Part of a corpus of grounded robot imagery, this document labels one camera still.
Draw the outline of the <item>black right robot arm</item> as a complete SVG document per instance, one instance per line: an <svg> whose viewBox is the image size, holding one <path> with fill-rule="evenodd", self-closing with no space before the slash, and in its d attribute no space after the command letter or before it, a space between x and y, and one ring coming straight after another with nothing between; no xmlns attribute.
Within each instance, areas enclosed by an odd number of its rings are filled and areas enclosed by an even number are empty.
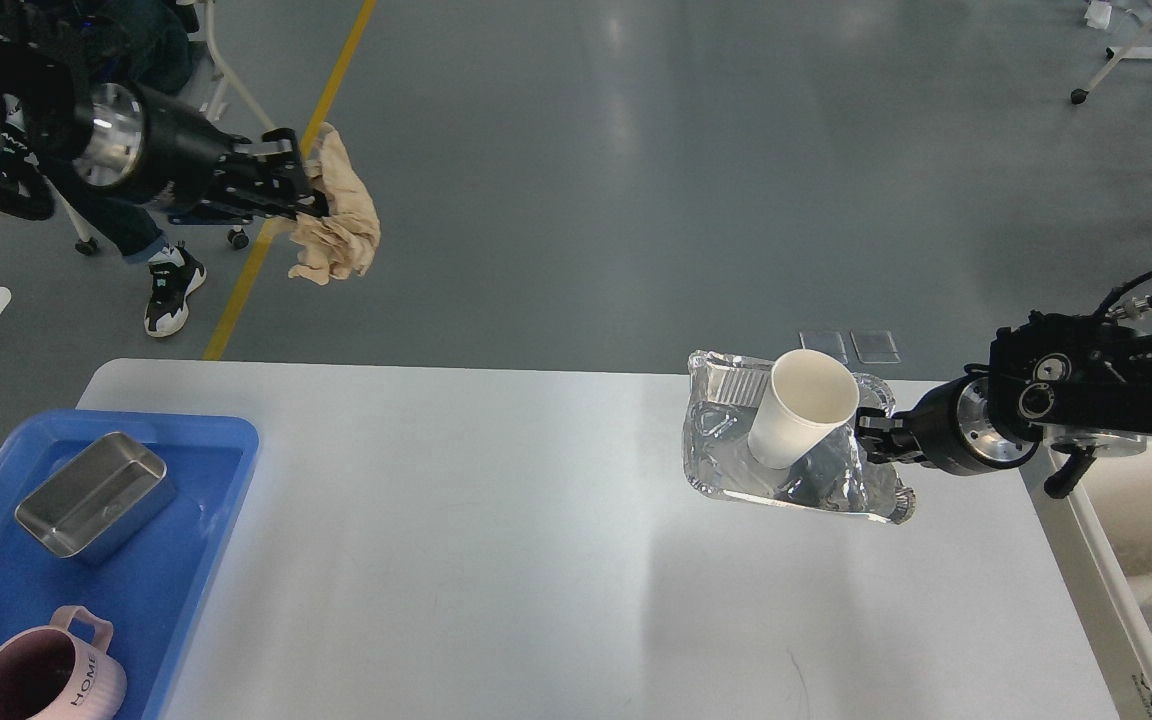
<svg viewBox="0 0 1152 720"><path fill-rule="evenodd" d="M861 407L852 433L874 464L905 462L957 477L1020 468L1047 445L1064 464L1044 493L1066 498L1111 447L1152 437L1152 334L1130 328L1152 313L1134 291L1152 270L1112 288L1087 314L1032 311L1001 327L987 363L965 365L900 414Z"/></svg>

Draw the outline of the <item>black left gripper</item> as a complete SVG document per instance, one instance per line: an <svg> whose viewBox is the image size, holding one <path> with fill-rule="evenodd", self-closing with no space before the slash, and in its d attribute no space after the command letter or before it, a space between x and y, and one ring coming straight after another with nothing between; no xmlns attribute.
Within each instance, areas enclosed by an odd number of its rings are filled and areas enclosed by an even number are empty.
<svg viewBox="0 0 1152 720"><path fill-rule="evenodd" d="M91 100L90 141L70 164L79 181L106 199L160 211L187 225L329 214L325 194L302 196L291 185L308 185L308 174L300 137L289 127L251 141L221 131L177 97L132 82L101 83L92 88ZM291 184L230 181L211 188L228 154L232 165Z"/></svg>

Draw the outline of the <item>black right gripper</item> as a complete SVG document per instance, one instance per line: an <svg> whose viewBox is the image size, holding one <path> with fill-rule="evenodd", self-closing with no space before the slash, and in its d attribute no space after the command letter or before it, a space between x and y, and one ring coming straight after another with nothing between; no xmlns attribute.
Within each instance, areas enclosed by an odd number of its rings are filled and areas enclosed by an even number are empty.
<svg viewBox="0 0 1152 720"><path fill-rule="evenodd" d="M1038 450L1010 439L990 419L986 376L965 376L923 396L914 410L886 414L861 406L854 435L870 464L920 464L956 477L973 477L1026 464Z"/></svg>

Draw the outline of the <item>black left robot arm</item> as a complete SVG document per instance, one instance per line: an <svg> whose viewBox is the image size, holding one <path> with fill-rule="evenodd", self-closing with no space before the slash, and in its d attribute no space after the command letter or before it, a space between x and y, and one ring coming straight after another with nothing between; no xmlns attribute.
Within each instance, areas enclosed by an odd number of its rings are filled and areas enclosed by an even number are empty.
<svg viewBox="0 0 1152 720"><path fill-rule="evenodd" d="M78 29L23 1L0 1L0 152L9 97L28 147L71 161L84 184L109 199L182 223L328 214L291 129L247 141L154 88L92 85Z"/></svg>

